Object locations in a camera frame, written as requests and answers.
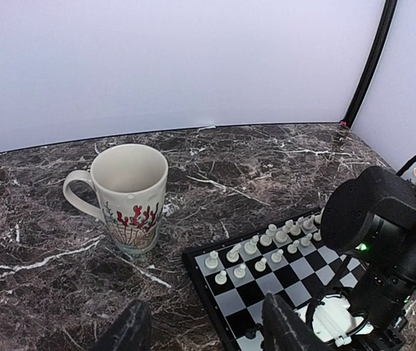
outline white wall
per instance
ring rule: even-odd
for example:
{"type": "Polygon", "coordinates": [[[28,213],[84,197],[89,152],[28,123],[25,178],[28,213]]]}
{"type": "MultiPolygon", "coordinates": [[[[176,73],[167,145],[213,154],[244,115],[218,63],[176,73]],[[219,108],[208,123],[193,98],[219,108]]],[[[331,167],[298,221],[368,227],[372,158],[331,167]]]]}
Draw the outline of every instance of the white wall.
{"type": "Polygon", "coordinates": [[[0,151],[339,121],[383,0],[0,1],[0,151]]]}
{"type": "Polygon", "coordinates": [[[394,168],[416,154],[416,1],[399,1],[353,129],[394,168]]]}

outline black frame edge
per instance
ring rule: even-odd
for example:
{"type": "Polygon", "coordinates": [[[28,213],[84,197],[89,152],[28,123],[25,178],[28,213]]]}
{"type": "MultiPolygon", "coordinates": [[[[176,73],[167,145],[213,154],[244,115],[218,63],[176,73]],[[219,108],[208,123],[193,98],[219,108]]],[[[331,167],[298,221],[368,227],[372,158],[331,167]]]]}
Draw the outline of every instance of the black frame edge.
{"type": "Polygon", "coordinates": [[[388,32],[390,31],[391,21],[393,20],[397,2],[398,0],[385,1],[382,17],[380,18],[377,33],[375,34],[374,43],[371,46],[366,65],[362,72],[362,76],[360,76],[359,84],[357,85],[354,97],[352,98],[352,101],[347,108],[346,115],[341,121],[341,124],[344,126],[350,128],[354,124],[354,120],[357,117],[360,106],[362,106],[375,70],[377,69],[378,61],[382,55],[383,47],[385,46],[388,32]]]}

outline marble countertop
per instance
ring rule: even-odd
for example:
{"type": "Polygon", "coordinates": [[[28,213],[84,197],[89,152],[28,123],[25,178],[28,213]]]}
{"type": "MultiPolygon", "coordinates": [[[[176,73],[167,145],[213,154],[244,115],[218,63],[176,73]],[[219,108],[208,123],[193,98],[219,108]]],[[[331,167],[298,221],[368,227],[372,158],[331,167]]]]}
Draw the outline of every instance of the marble countertop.
{"type": "MultiPolygon", "coordinates": [[[[383,164],[338,124],[154,132],[0,154],[0,350],[86,350],[133,298],[151,305],[153,350],[221,350],[182,251],[324,205],[342,181],[383,164]],[[162,237],[127,262],[61,191],[69,172],[121,143],[153,146],[170,163],[162,237]]],[[[96,202],[85,184],[73,189],[96,202]]],[[[408,307],[405,350],[416,350],[416,294],[408,307]]]]}

